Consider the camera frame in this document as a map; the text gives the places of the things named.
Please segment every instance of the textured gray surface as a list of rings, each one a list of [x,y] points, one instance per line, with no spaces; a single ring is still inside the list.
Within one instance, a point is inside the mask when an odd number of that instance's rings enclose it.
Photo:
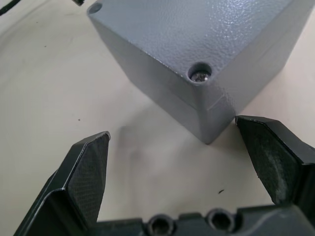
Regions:
[[[89,16],[129,79],[210,143],[285,65],[314,0],[99,3]],[[212,76],[197,84],[199,62]]]

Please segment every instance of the gray metal enclosure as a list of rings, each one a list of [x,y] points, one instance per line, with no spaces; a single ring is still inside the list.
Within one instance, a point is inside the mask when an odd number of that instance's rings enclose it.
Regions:
[[[88,15],[128,78],[209,144],[284,67],[314,1],[100,0]]]

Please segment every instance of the screw hole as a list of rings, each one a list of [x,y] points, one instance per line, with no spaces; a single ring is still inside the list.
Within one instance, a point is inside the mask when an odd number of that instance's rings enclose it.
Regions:
[[[212,69],[208,64],[197,63],[193,65],[188,71],[188,77],[190,80],[201,83],[210,79]]]
[[[97,2],[90,7],[89,13],[90,14],[97,13],[101,8],[102,8],[102,4]]]
[[[212,210],[207,217],[208,223],[215,230],[232,232],[235,228],[234,218],[223,209]]]
[[[173,230],[173,220],[166,215],[157,215],[148,223],[148,231],[151,236],[170,236]]]

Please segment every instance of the white table surface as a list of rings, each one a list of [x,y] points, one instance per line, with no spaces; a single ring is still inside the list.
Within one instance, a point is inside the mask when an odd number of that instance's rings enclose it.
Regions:
[[[98,37],[92,3],[25,0],[0,17],[1,235],[14,234],[71,145],[105,130],[99,220],[270,204],[236,126],[207,146],[153,103]],[[242,112],[278,119],[312,146],[314,42],[315,13],[284,70]]]

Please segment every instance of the black cable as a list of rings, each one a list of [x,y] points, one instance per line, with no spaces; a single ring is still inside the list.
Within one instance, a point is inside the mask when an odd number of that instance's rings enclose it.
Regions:
[[[7,5],[5,5],[3,8],[0,9],[0,16],[2,16],[4,13],[8,12],[12,7],[14,7],[20,0],[12,0]]]

